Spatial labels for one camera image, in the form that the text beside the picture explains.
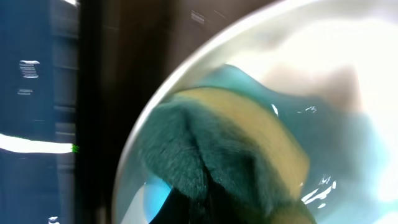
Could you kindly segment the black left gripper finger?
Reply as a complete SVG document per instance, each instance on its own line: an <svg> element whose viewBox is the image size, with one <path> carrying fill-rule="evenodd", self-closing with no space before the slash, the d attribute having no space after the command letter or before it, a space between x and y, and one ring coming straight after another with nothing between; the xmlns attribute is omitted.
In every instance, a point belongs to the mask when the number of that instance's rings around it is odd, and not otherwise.
<svg viewBox="0 0 398 224"><path fill-rule="evenodd" d="M207 194L203 201L192 200L176 188L169 193L163 206L149 224L216 224L213 198Z"/></svg>

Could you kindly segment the green and yellow sponge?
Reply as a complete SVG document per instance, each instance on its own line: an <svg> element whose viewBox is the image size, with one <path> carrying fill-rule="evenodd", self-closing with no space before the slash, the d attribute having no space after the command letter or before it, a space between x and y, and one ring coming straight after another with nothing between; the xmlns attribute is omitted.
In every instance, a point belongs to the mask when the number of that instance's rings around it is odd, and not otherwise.
<svg viewBox="0 0 398 224"><path fill-rule="evenodd" d="M314 223L300 199L310 166L261 104L222 88L180 91L149 115L136 151L192 200L213 198L218 223Z"/></svg>

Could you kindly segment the white plate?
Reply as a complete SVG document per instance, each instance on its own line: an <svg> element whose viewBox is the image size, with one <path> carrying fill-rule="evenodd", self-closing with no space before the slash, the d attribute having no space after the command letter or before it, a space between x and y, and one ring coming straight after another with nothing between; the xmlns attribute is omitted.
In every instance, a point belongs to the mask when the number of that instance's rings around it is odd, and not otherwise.
<svg viewBox="0 0 398 224"><path fill-rule="evenodd" d="M255 100L305 151L314 223L397 222L397 2L282 1L213 37L163 82L121 154L113 223L149 223L171 192L136 151L152 110L193 88Z"/></svg>

